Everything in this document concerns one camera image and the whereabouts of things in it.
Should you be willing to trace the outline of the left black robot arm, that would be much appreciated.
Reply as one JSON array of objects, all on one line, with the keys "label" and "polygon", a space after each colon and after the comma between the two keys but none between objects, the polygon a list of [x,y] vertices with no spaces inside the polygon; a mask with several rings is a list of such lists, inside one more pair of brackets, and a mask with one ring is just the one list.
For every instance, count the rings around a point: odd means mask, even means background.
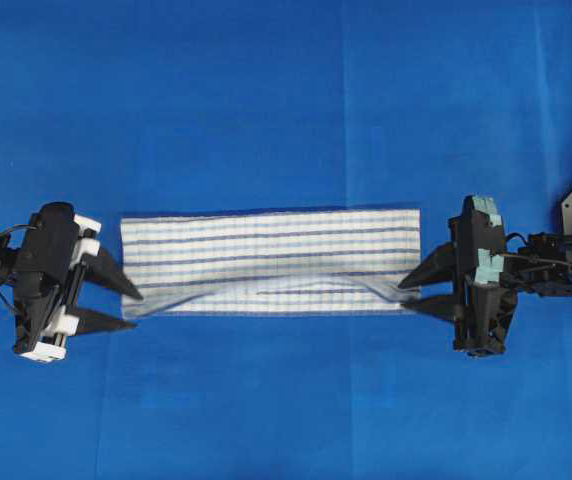
[{"label": "left black robot arm", "polygon": [[0,289],[15,319],[15,355],[50,363],[65,358],[69,338],[135,328],[135,323],[78,304],[86,282],[130,299],[142,298],[100,243],[99,222],[52,202],[25,224],[0,230]]}]

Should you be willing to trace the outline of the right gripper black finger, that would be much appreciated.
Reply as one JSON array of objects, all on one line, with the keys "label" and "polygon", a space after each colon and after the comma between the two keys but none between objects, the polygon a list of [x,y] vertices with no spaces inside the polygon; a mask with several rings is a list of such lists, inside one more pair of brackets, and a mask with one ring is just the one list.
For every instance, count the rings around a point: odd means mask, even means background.
[{"label": "right gripper black finger", "polygon": [[398,284],[401,290],[451,281],[455,272],[456,255],[452,242],[435,248]]},{"label": "right gripper black finger", "polygon": [[455,323],[459,316],[459,303],[454,295],[434,295],[426,298],[406,300],[404,309],[438,320]]}]

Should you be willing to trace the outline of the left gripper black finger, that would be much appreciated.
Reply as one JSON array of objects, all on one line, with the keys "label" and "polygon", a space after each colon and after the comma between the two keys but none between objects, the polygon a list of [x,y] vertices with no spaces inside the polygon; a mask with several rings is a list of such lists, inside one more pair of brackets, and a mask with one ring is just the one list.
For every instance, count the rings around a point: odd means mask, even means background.
[{"label": "left gripper black finger", "polygon": [[100,246],[95,255],[84,253],[83,263],[86,265],[86,281],[137,301],[143,299],[120,264],[104,247]]},{"label": "left gripper black finger", "polygon": [[71,306],[68,314],[78,319],[75,336],[131,330],[137,327],[135,322],[78,306]]}]

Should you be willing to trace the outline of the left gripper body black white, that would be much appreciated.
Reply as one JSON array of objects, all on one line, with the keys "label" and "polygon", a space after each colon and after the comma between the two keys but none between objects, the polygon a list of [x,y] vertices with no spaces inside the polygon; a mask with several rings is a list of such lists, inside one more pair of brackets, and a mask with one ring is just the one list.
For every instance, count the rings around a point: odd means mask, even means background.
[{"label": "left gripper body black white", "polygon": [[60,299],[53,310],[47,326],[35,348],[24,354],[16,354],[36,362],[59,361],[66,356],[66,341],[75,335],[78,319],[68,314],[71,306],[77,306],[77,300],[86,273],[83,254],[95,255],[100,247],[97,240],[101,224],[93,219],[74,213],[74,221],[79,225],[78,240],[74,246],[66,284]]}]

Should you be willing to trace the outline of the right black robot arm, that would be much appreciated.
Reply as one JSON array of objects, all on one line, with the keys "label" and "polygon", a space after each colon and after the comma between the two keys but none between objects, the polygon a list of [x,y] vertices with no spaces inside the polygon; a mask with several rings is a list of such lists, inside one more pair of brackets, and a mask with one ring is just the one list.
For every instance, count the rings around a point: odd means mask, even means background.
[{"label": "right black robot arm", "polygon": [[473,357],[499,355],[521,293],[572,298],[572,234],[531,234],[511,252],[512,236],[491,197],[469,195],[448,222],[449,242],[400,282],[402,290],[450,282],[452,292],[404,307],[448,322],[453,347]]}]

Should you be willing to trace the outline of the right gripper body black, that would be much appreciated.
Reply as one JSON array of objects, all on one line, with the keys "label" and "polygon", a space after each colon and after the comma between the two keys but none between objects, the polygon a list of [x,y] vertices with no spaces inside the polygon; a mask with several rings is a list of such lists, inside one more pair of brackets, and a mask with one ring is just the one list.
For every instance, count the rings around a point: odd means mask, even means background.
[{"label": "right gripper body black", "polygon": [[454,348],[471,356],[504,351],[499,324],[500,285],[506,238],[502,216],[491,197],[467,197],[462,212],[449,220],[455,251],[454,291],[458,302]]}]

